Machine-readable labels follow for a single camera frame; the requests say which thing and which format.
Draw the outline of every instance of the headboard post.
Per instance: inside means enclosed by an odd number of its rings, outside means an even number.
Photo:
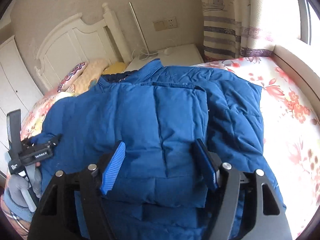
[[[122,33],[118,18],[114,11],[110,10],[108,3],[103,3],[102,8],[104,11],[103,18],[110,29],[112,36],[116,42],[119,52],[127,65],[132,61],[131,53],[125,37]]]

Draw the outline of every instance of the wall socket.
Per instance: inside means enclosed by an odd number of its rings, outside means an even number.
[[[153,22],[156,31],[177,28],[177,19],[175,17],[167,18],[162,21]]]

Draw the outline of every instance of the metal rod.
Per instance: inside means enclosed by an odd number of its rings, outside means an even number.
[[[150,54],[150,51],[149,51],[148,45],[147,45],[147,43],[146,43],[146,39],[145,39],[145,38],[144,38],[144,36],[143,36],[143,33],[142,33],[142,30],[141,30],[140,24],[139,24],[139,22],[138,22],[138,18],[137,18],[137,16],[136,16],[136,13],[135,13],[135,11],[134,11],[134,9],[133,9],[133,6],[132,6],[132,3],[131,3],[131,2],[129,2],[129,6],[130,6],[130,9],[131,9],[131,12],[132,12],[132,15],[133,15],[134,21],[136,22],[136,25],[137,25],[138,31],[139,31],[139,33],[140,33],[140,36],[141,36],[141,39],[142,39],[143,45],[144,45],[144,47],[145,47],[145,49],[146,49],[147,53],[148,53],[148,54]]]

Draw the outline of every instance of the sheer curtain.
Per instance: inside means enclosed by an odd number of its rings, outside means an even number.
[[[300,38],[297,0],[202,0],[207,61],[268,57],[276,40]]]

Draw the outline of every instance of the gloved hand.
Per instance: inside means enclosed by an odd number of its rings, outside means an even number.
[[[40,170],[36,168],[31,185],[38,198],[41,197],[41,181],[42,176]],[[7,185],[8,187],[4,191],[5,204],[17,216],[21,217],[25,221],[30,222],[32,220],[33,212],[31,212],[28,208],[28,204],[21,193],[21,190],[29,189],[29,182],[19,175],[12,174],[9,177]]]

